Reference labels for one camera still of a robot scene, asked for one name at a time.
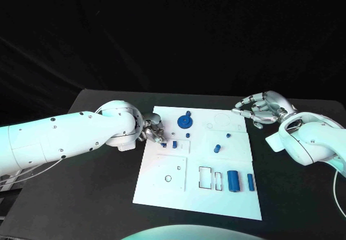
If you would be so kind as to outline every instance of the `robotic hand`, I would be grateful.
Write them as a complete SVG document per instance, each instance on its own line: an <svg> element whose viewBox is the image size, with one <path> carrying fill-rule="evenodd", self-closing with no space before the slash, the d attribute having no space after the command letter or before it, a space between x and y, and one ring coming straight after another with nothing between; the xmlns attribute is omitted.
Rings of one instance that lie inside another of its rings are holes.
<svg viewBox="0 0 346 240"><path fill-rule="evenodd" d="M253 111L243 110L254 103ZM299 112L289 100L274 91L244 98L232 112L253 119L257 128L280 123L279 132L266 138L276 152L286 149L292 158L305 166L326 162L346 177L346 130L329 117Z"/></svg>
<svg viewBox="0 0 346 240"><path fill-rule="evenodd" d="M166 143L162 118L142 115L124 101L110 101L95 112L83 111L0 127L0 176L97 150L104 144L120 151L136 140Z"/></svg>

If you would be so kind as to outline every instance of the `blue disc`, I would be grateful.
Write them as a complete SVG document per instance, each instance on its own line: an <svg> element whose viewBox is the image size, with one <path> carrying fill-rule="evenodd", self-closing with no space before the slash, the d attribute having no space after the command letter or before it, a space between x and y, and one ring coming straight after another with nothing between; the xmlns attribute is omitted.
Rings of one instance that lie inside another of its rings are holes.
<svg viewBox="0 0 346 240"><path fill-rule="evenodd" d="M182 129L188 129L194 125L194 119L189 116L183 115L178 119L178 125Z"/></svg>

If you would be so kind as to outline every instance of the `blue rectangular block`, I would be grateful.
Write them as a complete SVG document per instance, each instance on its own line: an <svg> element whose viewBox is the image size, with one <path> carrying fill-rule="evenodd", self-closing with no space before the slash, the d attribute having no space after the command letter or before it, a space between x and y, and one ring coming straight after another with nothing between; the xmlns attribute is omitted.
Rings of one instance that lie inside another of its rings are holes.
<svg viewBox="0 0 346 240"><path fill-rule="evenodd" d="M231 192L237 193L241 191L241 185L240 185L240 177L238 177L238 171L227 171L227 177L228 177L228 189Z"/></svg>
<svg viewBox="0 0 346 240"><path fill-rule="evenodd" d="M254 178L253 178L253 174L251 173L247 175L247 180L248 180L248 189L250 189L250 191L256 191Z"/></svg>

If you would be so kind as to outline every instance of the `white board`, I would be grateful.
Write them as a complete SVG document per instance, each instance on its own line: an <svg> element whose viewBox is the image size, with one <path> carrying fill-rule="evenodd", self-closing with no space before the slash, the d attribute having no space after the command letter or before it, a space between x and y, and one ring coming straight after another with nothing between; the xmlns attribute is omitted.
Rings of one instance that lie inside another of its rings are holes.
<svg viewBox="0 0 346 240"><path fill-rule="evenodd" d="M178 119L186 111L191 111L194 124L182 129ZM153 112L162 117L169 142L168 148L152 141L146 142L133 203L263 220L257 187L256 191L250 191L248 185L247 174L253 174L257 186L244 117L230 110L165 106L156 106ZM176 148L172 147L173 141L178 142ZM214 152L217 144L221 145L219 153ZM166 162L168 169L163 171L157 167L159 161ZM185 168L185 176L182 169L175 169L178 166ZM211 168L211 189L199 187L199 167ZM230 191L230 170L238 171L240 192ZM221 173L221 182L215 179L215 172ZM172 177L170 182L165 181L169 173L181 174Z"/></svg>

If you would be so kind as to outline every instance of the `table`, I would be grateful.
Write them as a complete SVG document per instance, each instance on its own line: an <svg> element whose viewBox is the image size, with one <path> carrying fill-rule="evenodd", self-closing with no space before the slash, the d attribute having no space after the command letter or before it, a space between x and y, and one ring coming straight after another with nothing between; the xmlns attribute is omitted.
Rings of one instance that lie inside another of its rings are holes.
<svg viewBox="0 0 346 240"><path fill-rule="evenodd" d="M155 106L230 110L241 97L83 90L70 113L95 111L113 100L140 111ZM346 126L346 110L329 100L290 99L302 112L329 116ZM145 142L120 152L104 145L65 159L28 180L0 226L0 235L29 240L119 240L166 225L225 228L266 239L342 239L345 218L333 198L335 169L326 163L300 165L286 151L273 152L266 137L279 125L258 130L247 119L263 221L133 203ZM346 179L336 195L346 210Z"/></svg>

